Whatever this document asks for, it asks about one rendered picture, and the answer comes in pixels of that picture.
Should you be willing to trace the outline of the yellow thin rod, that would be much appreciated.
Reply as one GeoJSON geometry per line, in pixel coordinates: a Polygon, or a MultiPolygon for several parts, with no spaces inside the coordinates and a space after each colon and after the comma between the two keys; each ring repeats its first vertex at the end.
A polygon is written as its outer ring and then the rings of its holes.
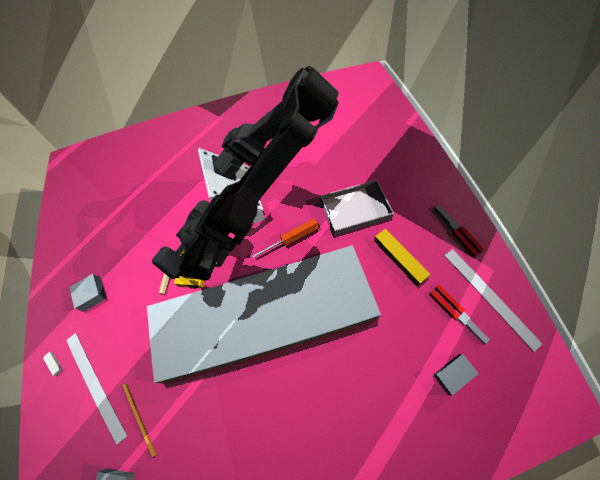
{"type": "MultiPolygon", "coordinates": [[[[123,384],[122,384],[122,385],[123,385],[123,384]]],[[[141,419],[141,417],[140,417],[140,414],[139,414],[139,412],[138,412],[138,410],[137,410],[136,404],[135,404],[135,402],[134,402],[134,400],[133,400],[133,398],[132,398],[132,396],[131,396],[131,394],[130,394],[130,392],[129,392],[129,389],[128,389],[128,387],[127,387],[127,384],[124,384],[124,385],[123,385],[123,388],[124,388],[124,391],[125,391],[125,393],[126,393],[126,396],[127,396],[127,399],[128,399],[128,401],[129,401],[129,404],[130,404],[130,406],[131,406],[131,408],[132,408],[132,410],[133,410],[133,412],[134,412],[134,414],[135,414],[135,416],[136,416],[137,422],[138,422],[138,424],[139,424],[139,427],[140,427],[140,429],[141,429],[141,432],[142,432],[142,434],[143,434],[143,436],[144,436],[144,439],[145,439],[145,441],[146,441],[146,444],[147,444],[147,446],[148,446],[148,449],[149,449],[149,451],[150,451],[150,454],[151,454],[151,456],[152,456],[152,457],[153,457],[153,456],[155,457],[157,454],[156,454],[156,452],[154,451],[154,448],[153,448],[153,446],[152,446],[152,443],[150,442],[150,439],[149,439],[149,437],[148,437],[147,431],[146,431],[146,429],[145,429],[145,427],[144,427],[144,425],[143,425],[142,419],[141,419]]]]}

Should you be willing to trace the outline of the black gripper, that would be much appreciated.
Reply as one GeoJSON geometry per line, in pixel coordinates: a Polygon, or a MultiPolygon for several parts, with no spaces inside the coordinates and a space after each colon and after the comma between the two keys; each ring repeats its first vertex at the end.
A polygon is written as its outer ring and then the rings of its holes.
{"type": "Polygon", "coordinates": [[[164,246],[157,252],[157,255],[152,258],[152,264],[158,267],[160,271],[171,279],[179,278],[183,273],[180,270],[181,263],[183,262],[184,255],[192,238],[196,236],[194,232],[194,223],[198,217],[203,215],[203,212],[208,205],[209,202],[202,200],[189,213],[183,227],[176,234],[182,244],[175,252],[171,248],[164,246]]]}

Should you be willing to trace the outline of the long grey flat bar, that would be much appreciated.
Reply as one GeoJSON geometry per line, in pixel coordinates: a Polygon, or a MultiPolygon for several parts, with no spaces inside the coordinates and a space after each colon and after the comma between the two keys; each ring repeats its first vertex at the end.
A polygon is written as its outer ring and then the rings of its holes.
{"type": "Polygon", "coordinates": [[[451,250],[445,255],[445,257],[452,263],[452,265],[464,275],[467,280],[473,285],[475,289],[484,297],[485,300],[503,317],[507,324],[521,337],[524,342],[535,352],[541,345],[542,342],[533,335],[533,333],[527,328],[524,323],[517,318],[517,316],[510,310],[510,308],[492,291],[492,289],[473,271],[469,265],[451,250]]]}
{"type": "Polygon", "coordinates": [[[88,357],[86,356],[81,342],[77,336],[77,334],[73,334],[69,339],[66,340],[72,355],[79,367],[81,374],[84,377],[84,380],[88,386],[88,389],[91,393],[92,398],[95,401],[96,406],[99,409],[100,414],[103,417],[103,420],[106,423],[116,445],[122,442],[127,436],[126,431],[121,425],[119,418],[117,417],[115,411],[112,408],[111,403],[109,402],[106,394],[102,386],[100,385],[97,375],[90,364],[88,357]]]}

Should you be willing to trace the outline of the yellow rectangular bar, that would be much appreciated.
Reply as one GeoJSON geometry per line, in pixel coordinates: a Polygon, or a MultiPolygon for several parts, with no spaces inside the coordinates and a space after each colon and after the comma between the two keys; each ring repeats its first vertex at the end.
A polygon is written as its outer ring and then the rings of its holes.
{"type": "Polygon", "coordinates": [[[420,285],[429,277],[429,272],[400,244],[385,228],[374,237],[374,240],[389,254],[417,284],[420,285]]]}

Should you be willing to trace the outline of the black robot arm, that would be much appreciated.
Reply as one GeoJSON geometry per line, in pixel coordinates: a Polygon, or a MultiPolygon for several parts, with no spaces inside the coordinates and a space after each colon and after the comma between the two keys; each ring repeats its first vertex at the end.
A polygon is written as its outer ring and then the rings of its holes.
{"type": "Polygon", "coordinates": [[[216,195],[196,219],[196,236],[184,255],[182,272],[209,280],[214,268],[223,265],[229,251],[251,229],[264,193],[302,147],[315,139],[319,128],[333,119],[338,96],[339,91],[317,70],[301,68],[291,78],[281,103],[255,124],[243,123],[227,134],[223,152],[219,157],[212,155],[215,173],[236,181],[244,162],[252,166],[239,182],[216,195]],[[311,123],[318,120],[315,126],[311,123]]]}

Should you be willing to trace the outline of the orange-handled awl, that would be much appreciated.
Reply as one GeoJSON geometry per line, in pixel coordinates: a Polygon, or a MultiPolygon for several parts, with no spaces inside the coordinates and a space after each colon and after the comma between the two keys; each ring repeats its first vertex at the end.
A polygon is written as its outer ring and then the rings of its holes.
{"type": "Polygon", "coordinates": [[[308,221],[308,222],[306,222],[306,223],[304,223],[304,224],[302,224],[302,225],[300,225],[300,226],[292,229],[291,231],[289,231],[289,232],[281,235],[280,236],[281,241],[279,241],[279,242],[273,244],[272,246],[270,246],[270,247],[268,247],[268,248],[266,248],[266,249],[258,252],[255,255],[253,255],[253,258],[256,257],[256,256],[258,256],[258,255],[260,255],[260,254],[262,254],[263,252],[265,252],[265,251],[267,251],[267,250],[269,250],[269,249],[277,246],[278,244],[280,244],[282,242],[283,242],[284,246],[286,246],[286,245],[294,242],[295,240],[297,240],[297,239],[299,239],[299,238],[301,238],[301,237],[309,234],[310,232],[312,232],[312,231],[314,231],[314,230],[316,230],[318,228],[319,228],[319,226],[318,226],[318,223],[316,222],[316,220],[315,219],[311,219],[310,221],[308,221]]]}

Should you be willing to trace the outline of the white panel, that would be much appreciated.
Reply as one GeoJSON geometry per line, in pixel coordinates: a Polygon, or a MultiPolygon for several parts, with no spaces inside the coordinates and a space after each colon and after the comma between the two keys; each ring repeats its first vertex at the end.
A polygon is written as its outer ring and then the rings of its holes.
{"type": "Polygon", "coordinates": [[[381,316],[353,245],[147,309],[154,383],[240,363],[381,316]]]}

